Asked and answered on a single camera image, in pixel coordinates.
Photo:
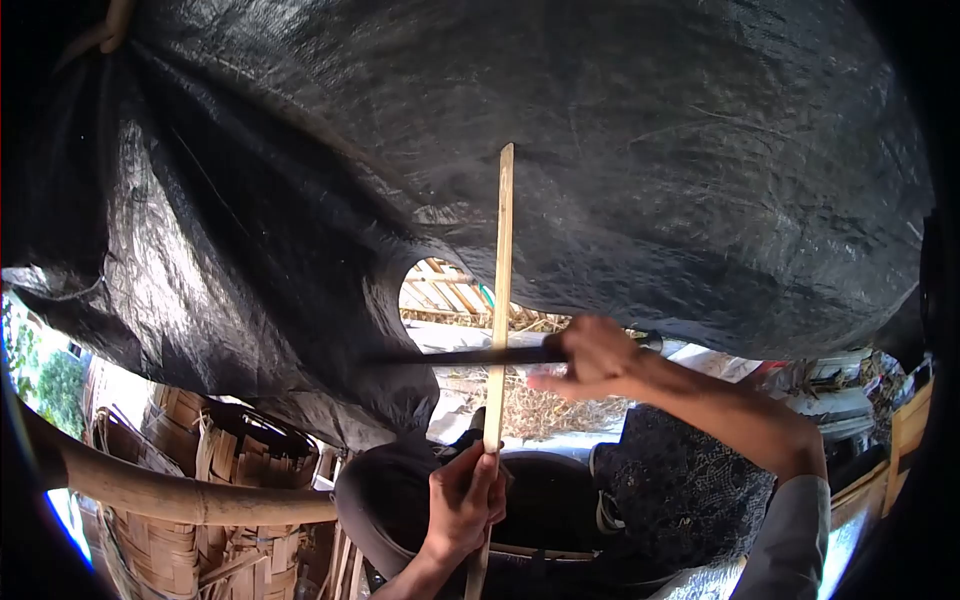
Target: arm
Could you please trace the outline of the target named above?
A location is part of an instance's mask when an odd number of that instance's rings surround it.
[[[637,348],[612,319],[578,317],[545,343],[570,358],[564,378],[530,384],[567,397],[630,396],[730,446],[779,480],[732,598],[817,597],[827,554],[827,460],[812,422],[769,397]]]
[[[496,456],[484,454],[480,442],[430,473],[430,523],[423,546],[372,598],[428,600],[437,595],[454,569],[483,545],[487,526],[506,517],[506,485]]]
[[[457,564],[446,557],[434,557],[423,551],[400,574],[372,596],[376,600],[433,598],[450,578]]]
[[[763,394],[638,348],[612,319],[578,317],[548,343],[570,357],[567,377],[531,378],[534,387],[574,398],[637,398],[709,433],[777,475],[780,485],[803,474],[827,479],[815,424]]]

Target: hand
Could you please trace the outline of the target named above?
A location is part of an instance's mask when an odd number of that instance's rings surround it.
[[[488,525],[507,516],[507,480],[483,444],[430,473],[430,524],[421,553],[442,564],[459,564],[483,545]]]
[[[573,398],[622,395],[623,380],[651,350],[640,348],[610,317],[574,317],[561,333],[547,336],[545,345],[559,345],[568,357],[566,376],[531,375],[532,388]]]

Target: right hand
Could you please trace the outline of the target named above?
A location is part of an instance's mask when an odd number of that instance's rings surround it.
[[[656,353],[640,348],[610,317],[574,317],[560,333],[543,340],[568,357],[566,376],[531,375],[527,385],[571,399],[622,395],[622,384],[636,365]]]

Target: knife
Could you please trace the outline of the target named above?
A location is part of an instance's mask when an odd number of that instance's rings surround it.
[[[435,352],[422,354],[415,351],[402,351],[374,356],[369,360],[377,365],[430,365],[433,367],[457,367],[465,365],[536,365],[543,363],[565,363],[567,356],[556,338],[547,338],[541,346],[522,348],[478,349],[457,352]],[[663,350],[663,338],[650,331],[645,338],[636,338],[641,348],[656,352]]]

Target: left hand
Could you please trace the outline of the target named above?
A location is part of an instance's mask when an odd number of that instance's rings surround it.
[[[483,545],[488,525],[507,516],[507,480],[497,458],[476,442],[430,473],[430,524],[421,553],[459,564]]]

